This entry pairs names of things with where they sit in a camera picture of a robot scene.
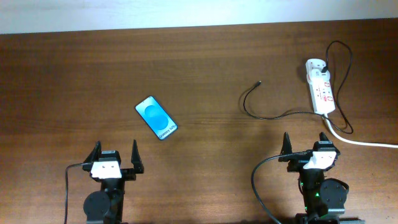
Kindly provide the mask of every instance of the white power strip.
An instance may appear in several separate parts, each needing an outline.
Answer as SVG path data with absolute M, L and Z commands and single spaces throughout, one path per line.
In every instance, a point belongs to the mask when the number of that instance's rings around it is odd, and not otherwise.
M 329 82 L 330 72 L 321 72 L 325 65 L 320 59 L 310 59 L 305 63 L 313 110 L 317 114 L 328 114 L 336 109 Z
M 307 60 L 307 62 L 305 63 L 305 68 L 307 69 L 307 81 L 310 85 L 313 110 L 315 113 L 323 114 L 327 118 L 328 113 L 334 111 L 336 107 L 335 101 L 333 99 L 333 94 L 331 92 L 330 72 L 326 71 L 322 73 L 322 69 L 325 67 L 325 65 L 326 63 L 323 60 L 315 58 Z M 325 122 L 332 135 L 334 135 L 337 139 L 343 142 L 357 144 L 361 146 L 398 148 L 398 145 L 393 144 L 369 143 L 347 140 L 335 133 L 329 120 L 325 119 Z

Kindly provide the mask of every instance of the black cable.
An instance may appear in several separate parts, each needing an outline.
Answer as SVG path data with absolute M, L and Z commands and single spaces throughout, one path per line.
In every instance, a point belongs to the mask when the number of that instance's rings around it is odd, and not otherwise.
M 334 44 L 334 43 L 339 43 L 339 44 L 343 45 L 343 46 L 346 47 L 346 48 L 348 49 L 348 51 L 349 51 L 349 65 L 348 65 L 348 68 L 347 68 L 347 72 L 346 72 L 346 75 L 344 76 L 343 81 L 342 81 L 341 84 L 340 84 L 340 87 L 339 87 L 338 90 L 337 90 L 337 93 L 336 93 L 336 97 L 335 97 L 335 98 L 336 98 L 336 106 L 337 106 L 337 108 L 340 110 L 341 116 L 343 117 L 345 123 L 346 123 L 346 124 L 349 126 L 349 128 L 351 129 L 351 131 L 350 131 L 349 133 L 347 133 L 347 132 L 344 132 L 344 133 L 346 133 L 346 134 L 353 134 L 353 133 L 354 133 L 354 129 L 353 129 L 352 125 L 349 123 L 349 121 L 348 121 L 346 115 L 343 113 L 343 110 L 342 110 L 341 107 L 340 107 L 340 103 L 338 102 L 338 95 L 339 95 L 339 93 L 340 93 L 341 87 L 343 87 L 344 82 L 346 81 L 346 79 L 347 79 L 347 77 L 348 77 L 349 70 L 350 70 L 350 68 L 351 68 L 351 66 L 352 66 L 352 64 L 353 64 L 353 52 L 352 52 L 351 48 L 350 48 L 348 45 L 346 45 L 345 43 L 341 42 L 340 40 L 334 40 L 334 41 L 332 41 L 332 42 L 329 44 L 329 46 L 326 48 L 326 66 L 322 69 L 322 72 L 327 71 L 327 70 L 329 69 L 329 56 L 328 56 L 328 51 L 329 51 L 330 46 L 331 46 L 332 44 Z
M 278 224 L 282 224 L 275 216 L 273 216 L 271 214 L 271 211 L 268 210 L 268 208 L 264 205 L 264 203 L 262 202 L 259 194 L 257 193 L 256 190 L 256 186 L 254 185 L 254 174 L 256 173 L 257 169 L 263 165 L 263 163 L 273 160 L 273 159 L 277 159 L 277 158 L 283 158 L 283 157 L 289 157 L 289 156 L 293 156 L 293 155 L 299 155 L 299 154 L 306 154 L 306 152 L 295 152 L 295 153 L 291 153 L 291 154 L 284 154 L 284 155 L 278 155 L 278 156 L 272 156 L 270 158 L 264 159 L 263 161 L 261 161 L 260 163 L 257 164 L 257 166 L 253 169 L 252 173 L 251 173 L 251 187 L 253 188 L 253 192 L 256 195 L 257 200 L 260 202 L 262 208 L 266 211 L 266 213 L 268 214 L 268 216 L 276 223 Z
M 256 116 L 256 115 L 254 115 L 254 114 L 249 113 L 248 110 L 246 109 L 246 98 L 248 97 L 248 95 L 250 94 L 250 92 L 252 92 L 252 91 L 253 91 L 255 88 L 257 88 L 260 84 L 261 84 L 261 81 L 258 81 L 258 82 L 253 86 L 253 88 L 252 88 L 251 90 L 248 91 L 248 93 L 246 94 L 246 96 L 244 96 L 244 99 L 243 99 L 243 109 L 244 109 L 244 111 L 245 111 L 250 117 L 256 118 L 256 119 L 273 120 L 273 119 L 279 119 L 279 118 L 283 118 L 283 117 L 286 117 L 286 116 L 290 116 L 290 115 L 293 115 L 293 114 L 311 114 L 311 115 L 317 115 L 317 116 L 322 117 L 323 119 L 329 120 L 331 125 L 333 125 L 337 130 L 339 130 L 339 131 L 341 131 L 341 132 L 343 132 L 343 133 L 352 134 L 352 132 L 349 133 L 349 132 L 347 132 L 347 131 L 341 130 L 339 127 L 337 127 L 337 126 L 331 121 L 331 119 L 327 118 L 325 115 L 323 115 L 323 114 L 317 114 L 317 113 L 314 113 L 314 112 L 309 112 L 309 111 L 294 111 L 294 112 L 284 113 L 284 114 L 281 114 L 281 115 L 279 115 L 279 116 L 270 117 L 270 118 L 259 117 L 259 116 Z
M 84 165 L 88 165 L 88 164 L 92 164 L 92 162 L 69 165 L 65 169 L 66 191 L 65 191 L 65 221 L 63 222 L 64 224 L 67 224 L 67 220 L 68 220 L 68 169 L 72 168 L 72 167 L 84 166 Z
M 323 119 L 327 119 L 328 121 L 330 121 L 330 124 L 333 125 L 337 130 L 341 131 L 342 133 L 345 133 L 345 134 L 353 134 L 353 133 L 354 133 L 354 129 L 353 129 L 352 125 L 348 122 L 347 117 L 346 117 L 345 114 L 343 113 L 343 110 L 341 109 L 340 104 L 339 104 L 339 102 L 338 102 L 338 94 L 339 94 L 339 92 L 340 92 L 340 90 L 341 90 L 341 87 L 343 86 L 344 82 L 345 82 L 346 79 L 347 79 L 349 70 L 350 70 L 350 68 L 351 68 L 351 64 L 353 63 L 353 53 L 352 53 L 350 47 L 348 47 L 346 44 L 342 43 L 342 42 L 339 41 L 339 40 L 333 41 L 332 43 L 329 44 L 329 46 L 328 46 L 327 49 L 326 49 L 326 66 L 325 66 L 326 70 L 328 69 L 328 62 L 329 62 L 329 59 L 328 59 L 328 51 L 329 51 L 330 46 L 331 46 L 333 43 L 335 43 L 335 42 L 340 43 L 340 44 L 343 44 L 345 47 L 347 47 L 348 50 L 349 50 L 349 53 L 350 53 L 350 57 L 351 57 L 351 59 L 350 59 L 350 61 L 349 61 L 349 66 L 348 66 L 346 75 L 345 75 L 345 77 L 344 77 L 344 80 L 341 82 L 341 85 L 340 85 L 340 87 L 339 87 L 339 89 L 338 89 L 338 91 L 337 91 L 337 94 L 336 94 L 336 105 L 337 105 L 337 108 L 340 110 L 340 113 L 341 113 L 342 117 L 344 118 L 344 121 L 345 121 L 345 122 L 348 124 L 348 126 L 351 128 L 351 131 L 344 131 L 344 130 L 340 129 L 338 126 L 336 126 L 336 125 L 331 121 L 331 119 L 327 118 L 327 117 L 326 117 L 325 115 L 323 115 L 323 114 L 317 114 L 317 113 L 309 112 L 309 111 L 294 111 L 294 112 L 284 113 L 284 114 L 281 114 L 281 115 L 279 115 L 279 116 L 269 117 L 269 118 L 268 118 L 268 117 L 259 117 L 259 116 L 256 116 L 256 115 L 254 115 L 254 114 L 249 113 L 249 112 L 247 111 L 247 109 L 246 109 L 246 98 L 248 97 L 248 95 L 249 95 L 254 89 L 256 89 L 259 85 L 261 85 L 261 81 L 258 81 L 258 82 L 248 91 L 248 93 L 247 93 L 246 96 L 244 97 L 244 99 L 243 99 L 243 109 L 244 109 L 244 111 L 245 111 L 249 116 L 251 116 L 252 118 L 264 119 L 264 120 L 279 119 L 279 118 L 283 118 L 283 117 L 290 116 L 290 115 L 293 115 L 293 114 L 311 114 L 311 115 L 316 115 L 316 116 L 320 116 L 320 117 L 322 117 Z

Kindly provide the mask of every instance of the smartphone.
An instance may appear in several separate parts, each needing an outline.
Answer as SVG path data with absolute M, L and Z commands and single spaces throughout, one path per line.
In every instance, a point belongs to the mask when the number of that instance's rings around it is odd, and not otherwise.
M 139 103 L 136 111 L 160 140 L 167 138 L 178 128 L 153 96 Z

